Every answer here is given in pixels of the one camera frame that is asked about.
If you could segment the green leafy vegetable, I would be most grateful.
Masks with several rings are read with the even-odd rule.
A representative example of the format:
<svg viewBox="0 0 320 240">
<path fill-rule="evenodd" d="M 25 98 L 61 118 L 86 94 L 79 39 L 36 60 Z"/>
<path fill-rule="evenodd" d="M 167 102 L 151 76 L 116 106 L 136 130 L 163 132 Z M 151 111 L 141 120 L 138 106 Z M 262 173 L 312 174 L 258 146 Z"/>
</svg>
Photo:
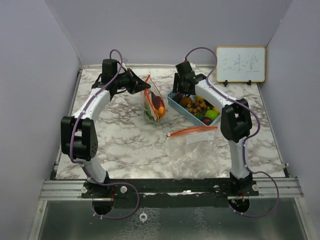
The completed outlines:
<svg viewBox="0 0 320 240">
<path fill-rule="evenodd" d="M 154 124 L 158 123 L 157 116 L 147 100 L 144 102 L 143 105 L 143 114 L 145 115 L 146 119 L 150 122 Z"/>
</svg>

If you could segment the purple eggplant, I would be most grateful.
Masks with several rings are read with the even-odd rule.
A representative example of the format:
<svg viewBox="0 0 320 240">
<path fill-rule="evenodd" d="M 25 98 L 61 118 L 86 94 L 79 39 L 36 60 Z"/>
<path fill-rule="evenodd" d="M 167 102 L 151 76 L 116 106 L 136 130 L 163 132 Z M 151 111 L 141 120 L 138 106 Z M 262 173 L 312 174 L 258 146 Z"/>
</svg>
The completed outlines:
<svg viewBox="0 0 320 240">
<path fill-rule="evenodd" d="M 179 104 L 184 96 L 185 96 L 185 95 L 182 94 L 182 93 L 177 93 L 177 94 L 173 97 L 173 100 L 174 100 L 176 103 Z"/>
</svg>

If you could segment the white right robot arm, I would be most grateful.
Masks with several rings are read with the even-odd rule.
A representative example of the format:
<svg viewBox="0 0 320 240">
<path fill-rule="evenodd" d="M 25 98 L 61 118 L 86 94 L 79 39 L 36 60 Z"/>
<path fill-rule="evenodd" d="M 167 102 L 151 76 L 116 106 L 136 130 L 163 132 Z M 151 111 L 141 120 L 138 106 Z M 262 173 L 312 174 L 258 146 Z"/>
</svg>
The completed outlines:
<svg viewBox="0 0 320 240">
<path fill-rule="evenodd" d="M 240 196 L 248 189 L 252 181 L 252 173 L 248 170 L 248 156 L 245 139 L 250 135 L 252 119 L 248 102 L 236 99 L 214 87 L 203 74 L 196 74 L 189 61 L 176 66 L 173 92 L 203 97 L 220 112 L 220 131 L 228 140 L 231 155 L 231 171 L 229 189 Z"/>
</svg>

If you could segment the clear zip bag orange zipper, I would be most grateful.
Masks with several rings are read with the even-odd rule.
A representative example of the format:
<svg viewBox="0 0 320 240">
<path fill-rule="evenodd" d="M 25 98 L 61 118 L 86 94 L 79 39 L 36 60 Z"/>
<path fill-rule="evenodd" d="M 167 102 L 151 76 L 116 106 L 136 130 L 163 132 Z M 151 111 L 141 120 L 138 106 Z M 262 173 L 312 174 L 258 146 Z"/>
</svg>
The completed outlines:
<svg viewBox="0 0 320 240">
<path fill-rule="evenodd" d="M 166 114 L 165 101 L 150 73 L 147 75 L 145 82 L 150 85 L 150 88 L 146 88 L 142 94 L 142 113 L 151 123 L 158 124 Z"/>
</svg>

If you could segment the brown kiwi fruit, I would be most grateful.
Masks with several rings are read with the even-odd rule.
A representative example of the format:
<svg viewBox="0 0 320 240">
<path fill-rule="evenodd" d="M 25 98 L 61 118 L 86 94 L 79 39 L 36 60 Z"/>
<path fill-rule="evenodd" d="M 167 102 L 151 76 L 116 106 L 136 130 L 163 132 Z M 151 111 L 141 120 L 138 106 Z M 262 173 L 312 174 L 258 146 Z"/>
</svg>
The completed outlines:
<svg viewBox="0 0 320 240">
<path fill-rule="evenodd" d="M 190 108 L 189 105 L 192 104 L 192 99 L 189 96 L 184 96 L 181 100 L 180 100 L 180 105 L 184 108 Z"/>
</svg>

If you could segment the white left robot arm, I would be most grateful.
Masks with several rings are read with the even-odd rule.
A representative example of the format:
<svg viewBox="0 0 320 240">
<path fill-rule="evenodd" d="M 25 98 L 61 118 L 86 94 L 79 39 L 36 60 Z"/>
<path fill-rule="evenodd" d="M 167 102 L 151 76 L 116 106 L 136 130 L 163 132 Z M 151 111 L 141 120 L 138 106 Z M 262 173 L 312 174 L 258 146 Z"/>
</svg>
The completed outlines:
<svg viewBox="0 0 320 240">
<path fill-rule="evenodd" d="M 92 85 L 88 99 L 72 116 L 61 119 L 62 153 L 82 167 L 89 182 L 94 183 L 94 193 L 101 198 L 110 193 L 111 186 L 108 172 L 96 158 L 99 144 L 95 122 L 115 95 L 122 92 L 133 95 L 150 87 L 130 68 L 125 68 L 122 61 L 104 59 L 101 74 Z"/>
</svg>

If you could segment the red and orange meat slab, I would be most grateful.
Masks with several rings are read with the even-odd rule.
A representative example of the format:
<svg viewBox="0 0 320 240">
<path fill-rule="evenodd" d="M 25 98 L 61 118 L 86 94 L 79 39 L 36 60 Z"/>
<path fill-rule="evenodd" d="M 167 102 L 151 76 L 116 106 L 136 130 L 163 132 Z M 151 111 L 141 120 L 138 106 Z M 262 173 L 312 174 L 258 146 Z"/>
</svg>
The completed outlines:
<svg viewBox="0 0 320 240">
<path fill-rule="evenodd" d="M 161 96 L 155 95 L 153 92 L 151 93 L 151 102 L 155 112 L 158 115 L 158 118 L 162 118 L 166 112 L 165 104 Z"/>
</svg>

